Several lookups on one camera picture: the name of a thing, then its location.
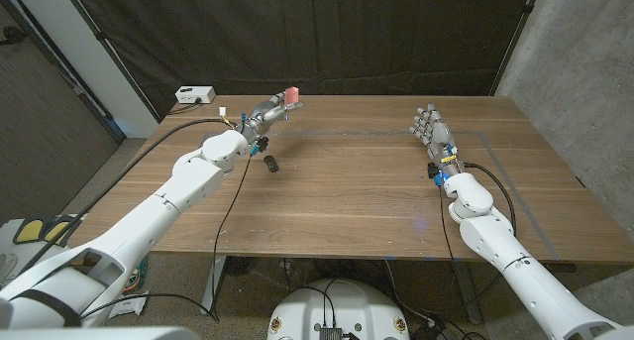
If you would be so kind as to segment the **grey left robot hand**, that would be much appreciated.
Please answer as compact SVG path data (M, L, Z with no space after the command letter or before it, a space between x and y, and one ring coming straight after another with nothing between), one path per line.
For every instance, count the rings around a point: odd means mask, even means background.
M279 92L257 105L236 128L236 131L240 132L247 140L248 146L252 147L275 122L282 120L288 112L299 109L303 105L302 101L286 102L286 93Z

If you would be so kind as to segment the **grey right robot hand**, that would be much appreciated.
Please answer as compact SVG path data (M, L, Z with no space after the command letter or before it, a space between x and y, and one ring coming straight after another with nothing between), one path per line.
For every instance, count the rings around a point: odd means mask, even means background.
M437 185L443 185L451 176L463 171L455 138L433 103L426 109L417 109L414 126L409 132L426 148L432 164L428 167L428 175Z

